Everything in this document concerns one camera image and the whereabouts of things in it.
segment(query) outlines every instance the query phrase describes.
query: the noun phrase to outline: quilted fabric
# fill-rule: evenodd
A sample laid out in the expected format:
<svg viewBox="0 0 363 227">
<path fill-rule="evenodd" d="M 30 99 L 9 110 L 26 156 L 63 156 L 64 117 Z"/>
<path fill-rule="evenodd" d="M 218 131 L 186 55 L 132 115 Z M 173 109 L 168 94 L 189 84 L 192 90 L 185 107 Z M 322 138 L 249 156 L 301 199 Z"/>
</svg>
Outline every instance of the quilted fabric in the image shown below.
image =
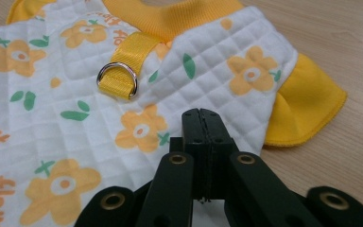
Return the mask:
<svg viewBox="0 0 363 227">
<path fill-rule="evenodd" d="M 1 226 L 72 226 L 99 190 L 137 189 L 192 108 L 219 113 L 241 150 L 260 152 L 297 52 L 258 9 L 150 53 L 132 102 L 105 96 L 96 74 L 135 31 L 99 2 L 70 0 L 0 27 Z M 194 223 L 227 226 L 221 202 L 197 203 Z"/>
</svg>

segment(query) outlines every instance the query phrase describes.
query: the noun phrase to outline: yellow sleeve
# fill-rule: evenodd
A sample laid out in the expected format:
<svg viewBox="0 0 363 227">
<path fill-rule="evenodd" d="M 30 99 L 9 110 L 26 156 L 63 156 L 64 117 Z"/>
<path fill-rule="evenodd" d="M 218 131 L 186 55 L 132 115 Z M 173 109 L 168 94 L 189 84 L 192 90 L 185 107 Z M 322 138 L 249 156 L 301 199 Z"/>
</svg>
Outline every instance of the yellow sleeve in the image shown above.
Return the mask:
<svg viewBox="0 0 363 227">
<path fill-rule="evenodd" d="M 56 0 L 16 0 L 10 8 L 7 25 L 33 18 L 43 13 L 40 12 L 43 6 L 54 2 Z"/>
<path fill-rule="evenodd" d="M 313 61 L 299 54 L 296 67 L 276 95 L 265 144 L 305 143 L 335 117 L 346 98 L 346 92 Z"/>
</svg>

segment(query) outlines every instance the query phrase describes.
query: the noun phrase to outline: wood grain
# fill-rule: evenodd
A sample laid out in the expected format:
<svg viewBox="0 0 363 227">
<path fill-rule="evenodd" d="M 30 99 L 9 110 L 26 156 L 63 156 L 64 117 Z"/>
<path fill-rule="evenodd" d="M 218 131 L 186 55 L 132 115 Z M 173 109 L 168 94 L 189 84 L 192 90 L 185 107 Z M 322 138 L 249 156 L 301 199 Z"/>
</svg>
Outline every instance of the wood grain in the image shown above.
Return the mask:
<svg viewBox="0 0 363 227">
<path fill-rule="evenodd" d="M 180 0 L 146 0 L 165 5 Z M 264 148 L 263 159 L 292 190 L 330 185 L 363 203 L 363 0 L 242 0 L 256 6 L 349 94 L 319 134 L 296 148 Z M 0 26 L 11 2 L 0 1 Z"/>
</svg>

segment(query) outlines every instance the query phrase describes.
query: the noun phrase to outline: yellow flower print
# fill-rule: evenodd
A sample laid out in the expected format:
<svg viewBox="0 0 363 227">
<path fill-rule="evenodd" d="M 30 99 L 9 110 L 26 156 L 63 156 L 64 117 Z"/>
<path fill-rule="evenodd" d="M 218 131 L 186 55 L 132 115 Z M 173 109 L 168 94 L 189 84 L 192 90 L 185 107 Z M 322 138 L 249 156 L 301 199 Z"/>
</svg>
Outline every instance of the yellow flower print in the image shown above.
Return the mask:
<svg viewBox="0 0 363 227">
<path fill-rule="evenodd" d="M 157 115 L 157 106 L 147 106 L 141 114 L 126 112 L 121 122 L 125 129 L 120 131 L 114 142 L 121 148 L 138 147 L 143 152 L 152 152 L 158 147 L 158 131 L 167 128 L 163 117 Z"/>
<path fill-rule="evenodd" d="M 234 78 L 229 86 L 238 96 L 248 93 L 252 88 L 257 91 L 269 91 L 273 88 L 274 78 L 269 70 L 278 63 L 272 57 L 263 56 L 259 46 L 253 46 L 246 53 L 246 58 L 232 56 L 227 60 Z"/>
<path fill-rule="evenodd" d="M 158 56 L 158 59 L 163 60 L 164 56 L 166 56 L 167 52 L 169 52 L 171 47 L 172 47 L 172 42 L 167 42 L 166 44 L 163 43 L 157 44 L 154 50 Z"/>
<path fill-rule="evenodd" d="M 100 174 L 91 168 L 79 168 L 73 159 L 58 161 L 47 179 L 31 181 L 26 196 L 32 202 L 20 217 L 23 225 L 32 224 L 48 212 L 59 225 L 68 225 L 81 213 L 80 194 L 96 188 Z"/>
<path fill-rule="evenodd" d="M 86 21 L 79 21 L 74 26 L 64 30 L 61 36 L 67 38 L 66 46 L 69 48 L 76 48 L 83 41 L 93 44 L 104 41 L 107 37 L 105 27 L 98 25 L 96 21 L 90 21 L 88 25 Z"/>
<path fill-rule="evenodd" d="M 37 12 L 37 14 L 35 14 L 36 16 L 39 16 L 41 18 L 45 18 L 45 11 L 43 9 L 41 9 L 40 11 Z"/>
<path fill-rule="evenodd" d="M 233 26 L 233 21 L 229 18 L 224 18 L 220 21 L 220 24 L 225 30 L 230 30 Z"/>
<path fill-rule="evenodd" d="M 59 87 L 61 85 L 61 79 L 59 79 L 59 78 L 52 78 L 50 85 L 51 85 L 51 88 L 57 88 L 57 87 Z"/>
<path fill-rule="evenodd" d="M 45 58 L 43 50 L 31 50 L 28 44 L 22 40 L 15 40 L 5 48 L 0 45 L 0 72 L 14 70 L 24 77 L 34 74 L 34 62 Z"/>
</svg>

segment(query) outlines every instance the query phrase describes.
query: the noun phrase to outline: metal d-ring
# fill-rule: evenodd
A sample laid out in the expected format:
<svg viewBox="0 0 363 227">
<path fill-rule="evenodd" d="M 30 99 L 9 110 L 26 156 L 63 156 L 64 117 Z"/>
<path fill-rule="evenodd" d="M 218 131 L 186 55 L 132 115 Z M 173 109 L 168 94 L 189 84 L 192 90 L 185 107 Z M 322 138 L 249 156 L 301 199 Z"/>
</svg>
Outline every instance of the metal d-ring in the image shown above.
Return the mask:
<svg viewBox="0 0 363 227">
<path fill-rule="evenodd" d="M 122 62 L 111 62 L 111 63 L 106 64 L 104 67 L 102 67 L 102 69 L 98 73 L 98 76 L 96 77 L 96 84 L 99 86 L 99 83 L 103 79 L 105 72 L 108 71 L 109 69 L 115 68 L 115 67 L 124 68 L 131 75 L 134 86 L 133 86 L 133 89 L 131 90 L 129 98 L 132 98 L 133 96 L 135 96 L 137 94 L 137 90 L 138 90 L 137 75 L 134 73 L 134 71 L 128 65 L 126 65 L 126 64 L 124 64 Z"/>
</svg>

